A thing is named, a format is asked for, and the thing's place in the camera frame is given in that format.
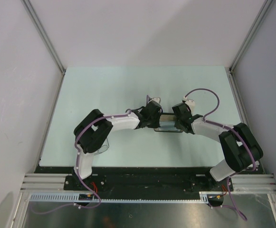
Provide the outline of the black glasses case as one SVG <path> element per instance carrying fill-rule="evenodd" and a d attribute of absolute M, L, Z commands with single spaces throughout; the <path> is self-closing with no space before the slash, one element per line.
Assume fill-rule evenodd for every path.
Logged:
<path fill-rule="evenodd" d="M 161 113 L 159 127 L 154 128 L 154 131 L 163 133 L 182 133 L 183 130 L 175 127 L 176 120 L 177 118 L 174 113 Z"/>

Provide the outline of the light blue cleaning cloth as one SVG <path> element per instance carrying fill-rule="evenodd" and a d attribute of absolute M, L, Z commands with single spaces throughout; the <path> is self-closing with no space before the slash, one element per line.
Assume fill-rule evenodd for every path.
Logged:
<path fill-rule="evenodd" d="M 175 122 L 174 121 L 161 121 L 160 122 L 160 128 L 164 129 L 173 129 L 175 128 Z"/>

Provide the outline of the thin-framed sunglasses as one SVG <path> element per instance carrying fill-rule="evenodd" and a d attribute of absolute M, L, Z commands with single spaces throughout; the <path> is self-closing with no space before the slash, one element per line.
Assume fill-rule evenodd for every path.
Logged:
<path fill-rule="evenodd" d="M 102 154 L 105 151 L 107 151 L 110 147 L 108 138 L 106 138 L 103 142 L 103 144 L 101 145 L 101 147 L 95 152 L 96 155 Z"/>

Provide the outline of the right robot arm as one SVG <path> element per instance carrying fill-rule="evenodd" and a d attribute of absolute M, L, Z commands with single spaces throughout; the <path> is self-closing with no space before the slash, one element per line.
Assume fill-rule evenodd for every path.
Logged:
<path fill-rule="evenodd" d="M 246 124 L 225 125 L 207 120 L 202 115 L 193 115 L 185 103 L 179 103 L 172 109 L 177 129 L 210 138 L 222 147 L 224 159 L 212 167 L 209 176 L 205 178 L 205 186 L 209 190 L 217 190 L 222 185 L 222 180 L 249 166 L 252 167 L 251 171 L 256 170 L 256 162 L 263 157 L 263 151 Z"/>

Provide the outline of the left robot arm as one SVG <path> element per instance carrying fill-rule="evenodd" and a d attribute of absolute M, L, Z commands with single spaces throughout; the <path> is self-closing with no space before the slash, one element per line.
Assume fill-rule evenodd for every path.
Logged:
<path fill-rule="evenodd" d="M 104 115 L 99 109 L 92 110 L 74 129 L 77 159 L 74 166 L 76 177 L 74 184 L 81 190 L 91 184 L 92 163 L 95 154 L 104 145 L 109 133 L 120 130 L 140 128 L 158 128 L 161 99 L 154 97 L 146 106 L 127 109 L 124 114 Z"/>

